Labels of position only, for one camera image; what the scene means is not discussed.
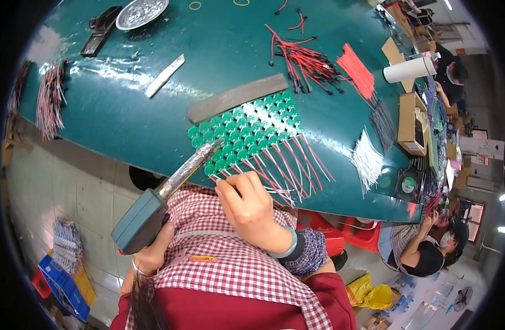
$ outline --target blue crate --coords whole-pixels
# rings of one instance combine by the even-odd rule
[[[60,304],[79,320],[86,322],[91,307],[84,300],[71,275],[67,274],[48,254],[40,261],[38,268]]]

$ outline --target red stool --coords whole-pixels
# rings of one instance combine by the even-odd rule
[[[36,289],[36,291],[38,291],[38,294],[43,299],[46,299],[51,294],[51,288],[43,277],[40,268],[36,269],[36,273],[34,273],[34,276],[32,277],[32,286]]]
[[[355,226],[356,220],[353,216],[347,216],[345,223]],[[373,230],[360,230],[346,224],[339,222],[339,225],[343,225],[344,227],[341,230],[341,236],[348,243],[365,250],[379,253],[377,243],[379,241],[379,232],[381,231],[381,221],[377,223],[377,226]],[[368,223],[367,227],[371,228],[372,225],[373,223]]]
[[[341,254],[344,251],[345,241],[341,232],[330,224],[322,215],[317,212],[298,210],[298,215],[307,215],[311,218],[309,227],[313,230],[320,231],[326,237],[326,251],[328,256]],[[304,229],[304,225],[297,223],[296,229]]]

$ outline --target dark hair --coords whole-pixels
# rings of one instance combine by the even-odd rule
[[[168,329],[164,322],[163,310],[155,294],[152,278],[136,274],[130,299],[134,330]]]
[[[469,73],[461,61],[454,62],[452,77],[461,83],[465,83],[467,78],[469,78]]]
[[[446,232],[447,231],[450,231],[451,234],[455,234],[452,222],[450,222],[449,225],[447,226]],[[458,259],[462,256],[462,254],[463,254],[463,250],[458,250],[458,245],[457,245],[454,248],[454,251],[448,253],[445,256],[445,261],[443,262],[443,268],[447,268],[449,266],[454,265],[456,263],[456,261],[458,261]]]

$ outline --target woman's hand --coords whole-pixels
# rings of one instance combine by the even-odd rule
[[[440,215],[438,214],[438,211],[433,211],[430,215],[426,216],[423,219],[423,223],[421,224],[421,229],[424,230],[425,232],[428,232],[432,226],[436,224],[438,221]]]
[[[168,221],[161,228],[152,244],[133,254],[137,268],[145,275],[155,275],[157,270],[164,265],[164,252],[173,238],[174,224]]]
[[[291,247],[293,236],[275,222],[273,198],[255,172],[217,181],[216,193],[227,221],[245,241],[274,254],[283,254]]]
[[[437,92],[443,91],[443,88],[441,87],[440,83],[438,83],[437,81],[434,81],[434,85],[436,85],[436,91]]]

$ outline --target apron label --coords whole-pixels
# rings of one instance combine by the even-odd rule
[[[216,257],[211,257],[210,255],[193,255],[189,258],[190,261],[196,262],[215,262]]]

